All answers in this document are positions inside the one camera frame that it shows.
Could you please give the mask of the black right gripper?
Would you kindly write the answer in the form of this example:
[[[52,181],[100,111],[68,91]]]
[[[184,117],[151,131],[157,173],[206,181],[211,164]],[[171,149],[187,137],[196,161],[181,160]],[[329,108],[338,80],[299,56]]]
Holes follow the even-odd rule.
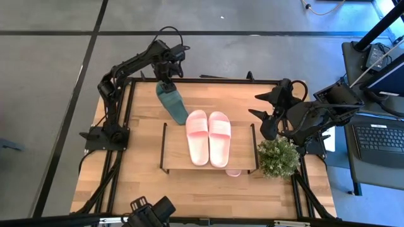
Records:
[[[254,97],[258,100],[269,102],[273,107],[273,112],[249,109],[248,111],[263,121],[261,133],[269,141],[275,140],[278,133],[278,125],[286,119],[286,113],[293,105],[300,102],[299,98],[293,97],[293,83],[289,79],[281,80],[270,92],[258,94]]]

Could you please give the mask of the black diagonal pole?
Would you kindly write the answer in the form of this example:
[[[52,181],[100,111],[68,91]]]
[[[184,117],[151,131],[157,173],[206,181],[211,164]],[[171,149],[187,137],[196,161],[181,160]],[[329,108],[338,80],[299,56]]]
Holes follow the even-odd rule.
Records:
[[[368,47],[382,32],[392,25],[399,17],[404,15],[404,0],[400,0],[394,8],[384,16],[353,48],[356,51],[363,51]]]

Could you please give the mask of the dark grey side desk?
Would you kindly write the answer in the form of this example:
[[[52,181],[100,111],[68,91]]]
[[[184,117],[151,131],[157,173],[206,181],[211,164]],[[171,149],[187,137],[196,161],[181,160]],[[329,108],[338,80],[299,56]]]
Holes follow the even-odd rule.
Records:
[[[354,124],[402,125],[403,118],[357,114],[344,126],[347,142],[348,160],[351,178],[354,184],[353,193],[360,195],[360,185],[375,185],[391,189],[404,190],[404,168],[388,168],[366,163],[359,159],[352,126]]]
[[[352,84],[362,73],[360,68],[364,58],[365,52],[357,52],[351,42],[342,43],[343,61],[345,64],[345,70],[347,73],[348,84]],[[364,92],[359,89],[359,83],[370,78],[372,75],[365,74],[359,82],[353,87],[354,92],[365,103],[365,106],[361,108],[361,112],[374,115],[385,115],[392,117],[393,115],[384,111],[377,103],[374,103],[368,97],[364,95]],[[399,96],[389,97],[383,102],[384,106],[399,113],[404,114],[404,98]]]

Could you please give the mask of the artificial green potted plant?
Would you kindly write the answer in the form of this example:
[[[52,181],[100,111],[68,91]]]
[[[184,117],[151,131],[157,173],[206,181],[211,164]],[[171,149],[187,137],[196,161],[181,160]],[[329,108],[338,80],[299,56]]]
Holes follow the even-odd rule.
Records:
[[[266,178],[288,179],[300,167],[297,146],[286,137],[258,144],[259,169]]]

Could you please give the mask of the grey floor object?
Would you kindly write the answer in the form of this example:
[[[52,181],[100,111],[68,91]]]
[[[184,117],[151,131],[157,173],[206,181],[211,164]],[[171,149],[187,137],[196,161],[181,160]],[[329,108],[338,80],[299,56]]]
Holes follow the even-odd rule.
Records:
[[[24,145],[19,143],[14,143],[10,140],[4,139],[0,137],[0,151],[2,149],[13,149],[16,151],[23,151],[25,149]]]

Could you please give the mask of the black power adapter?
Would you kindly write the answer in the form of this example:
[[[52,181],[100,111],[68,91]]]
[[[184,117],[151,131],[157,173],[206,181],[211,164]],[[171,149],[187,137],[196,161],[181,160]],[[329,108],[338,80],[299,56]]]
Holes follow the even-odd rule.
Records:
[[[379,72],[385,68],[392,62],[391,56],[387,55],[383,57],[389,50],[391,50],[391,48],[382,43],[372,44],[367,50],[364,69],[371,68],[370,72]]]

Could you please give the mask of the green slide sandal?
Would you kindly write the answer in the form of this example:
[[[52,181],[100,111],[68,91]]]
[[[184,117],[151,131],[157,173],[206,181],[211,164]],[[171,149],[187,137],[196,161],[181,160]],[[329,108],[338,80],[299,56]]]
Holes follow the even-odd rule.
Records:
[[[177,90],[170,91],[169,93],[164,92],[162,81],[159,81],[156,85],[156,94],[170,116],[179,125],[184,125],[189,114],[185,108],[181,94]]]

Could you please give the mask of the black rig crossbar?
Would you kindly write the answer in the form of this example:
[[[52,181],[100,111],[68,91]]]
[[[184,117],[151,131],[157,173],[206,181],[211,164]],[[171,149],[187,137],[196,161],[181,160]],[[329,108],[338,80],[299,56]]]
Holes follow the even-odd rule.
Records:
[[[122,227],[173,227],[175,224],[195,224],[212,227],[218,224],[253,225],[268,227],[392,227],[380,224],[357,223],[341,219],[231,219],[231,218],[169,218],[165,221],[130,216],[108,217],[106,214],[70,214],[39,218],[9,219],[0,221],[0,227],[86,227],[93,225],[119,224]]]

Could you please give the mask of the dark monitor panel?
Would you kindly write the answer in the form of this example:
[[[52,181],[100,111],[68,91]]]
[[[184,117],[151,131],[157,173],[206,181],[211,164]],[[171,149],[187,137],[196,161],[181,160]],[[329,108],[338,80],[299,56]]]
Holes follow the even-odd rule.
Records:
[[[362,91],[404,97],[404,53],[360,85]]]

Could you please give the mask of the black laptop keyboard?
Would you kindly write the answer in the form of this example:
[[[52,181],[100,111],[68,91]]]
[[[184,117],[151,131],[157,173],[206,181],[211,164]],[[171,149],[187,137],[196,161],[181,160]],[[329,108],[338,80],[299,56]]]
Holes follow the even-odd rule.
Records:
[[[359,159],[388,168],[404,168],[404,127],[402,125],[354,124]]]

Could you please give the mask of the thin white rod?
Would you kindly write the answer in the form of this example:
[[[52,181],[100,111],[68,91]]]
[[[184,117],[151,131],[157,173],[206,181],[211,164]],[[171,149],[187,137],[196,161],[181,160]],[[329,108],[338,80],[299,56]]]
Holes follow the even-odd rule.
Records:
[[[350,83],[350,87],[353,88],[355,85],[365,83],[364,76],[367,74],[378,73],[382,69],[386,68],[387,65],[393,60],[390,57],[390,52],[395,48],[404,44],[404,39],[400,40],[393,47],[385,46],[382,43],[370,44],[362,53],[363,56],[362,64],[359,66],[361,74]]]

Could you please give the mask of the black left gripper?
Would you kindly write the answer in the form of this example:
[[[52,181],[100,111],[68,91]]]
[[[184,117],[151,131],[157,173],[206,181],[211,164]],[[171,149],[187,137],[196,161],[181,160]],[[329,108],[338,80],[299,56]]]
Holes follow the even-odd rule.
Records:
[[[184,77],[181,64],[185,60],[186,51],[190,49],[190,46],[178,44],[174,47],[169,47],[161,40],[155,41],[154,44],[157,44],[161,48],[153,60],[155,77],[162,81],[163,91],[175,91],[176,86],[171,77]]]

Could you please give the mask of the black aluminium table frame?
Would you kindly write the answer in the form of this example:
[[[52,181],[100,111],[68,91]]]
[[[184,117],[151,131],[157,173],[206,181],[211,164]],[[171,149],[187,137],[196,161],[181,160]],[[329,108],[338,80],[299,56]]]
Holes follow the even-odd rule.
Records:
[[[248,110],[270,110],[255,95],[270,91],[271,81],[246,79],[191,79],[175,81],[189,111],[220,111],[235,126],[255,125],[256,141],[262,135],[260,121]],[[145,196],[151,203],[167,196],[176,208],[172,218],[295,219],[312,216],[314,210],[304,194],[295,202],[291,180],[265,178],[258,170],[230,177],[223,169],[160,169],[163,124],[177,125],[155,93],[154,81],[131,80],[125,89],[119,122],[130,128],[124,151],[95,151],[81,167],[71,210],[81,209],[94,194],[116,158],[117,175],[99,199],[97,210],[112,214],[130,211],[130,202]]]

